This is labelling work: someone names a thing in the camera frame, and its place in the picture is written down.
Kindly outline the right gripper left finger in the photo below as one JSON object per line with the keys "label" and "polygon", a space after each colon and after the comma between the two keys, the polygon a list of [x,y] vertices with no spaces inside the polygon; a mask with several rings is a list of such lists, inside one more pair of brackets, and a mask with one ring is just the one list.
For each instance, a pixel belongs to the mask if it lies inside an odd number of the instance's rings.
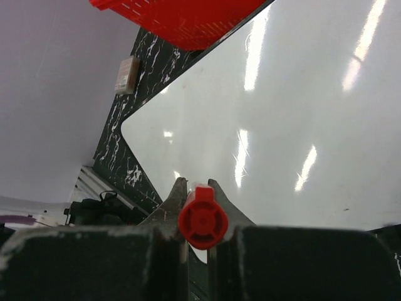
{"label": "right gripper left finger", "polygon": [[178,218],[186,202],[187,195],[186,178],[177,178],[167,199],[142,221],[139,226],[156,227],[166,238],[179,237]]}

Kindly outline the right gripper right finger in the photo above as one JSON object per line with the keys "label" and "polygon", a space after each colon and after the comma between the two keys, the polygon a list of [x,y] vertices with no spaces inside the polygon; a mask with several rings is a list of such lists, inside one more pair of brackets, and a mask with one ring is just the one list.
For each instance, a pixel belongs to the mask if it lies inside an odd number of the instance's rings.
{"label": "right gripper right finger", "polygon": [[243,228],[254,226],[255,223],[229,200],[226,193],[215,179],[209,179],[207,183],[213,188],[216,203],[222,208],[228,218],[228,228],[223,240],[233,243],[237,240],[238,233]]}

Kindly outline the red capped whiteboard marker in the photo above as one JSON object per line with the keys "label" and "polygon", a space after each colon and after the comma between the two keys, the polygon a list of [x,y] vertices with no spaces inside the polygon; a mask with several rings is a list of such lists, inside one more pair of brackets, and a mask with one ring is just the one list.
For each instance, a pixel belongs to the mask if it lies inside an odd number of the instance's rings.
{"label": "red capped whiteboard marker", "polygon": [[198,250],[208,250],[224,237],[229,226],[227,214],[216,201],[215,189],[196,184],[179,213],[178,228]]}

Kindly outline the white whiteboard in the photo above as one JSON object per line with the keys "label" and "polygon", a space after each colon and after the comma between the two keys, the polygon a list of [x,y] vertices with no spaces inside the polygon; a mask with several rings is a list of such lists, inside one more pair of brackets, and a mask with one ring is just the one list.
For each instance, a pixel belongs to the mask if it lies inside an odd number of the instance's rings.
{"label": "white whiteboard", "polygon": [[161,198],[215,179],[257,224],[398,224],[400,2],[275,1],[121,130]]}

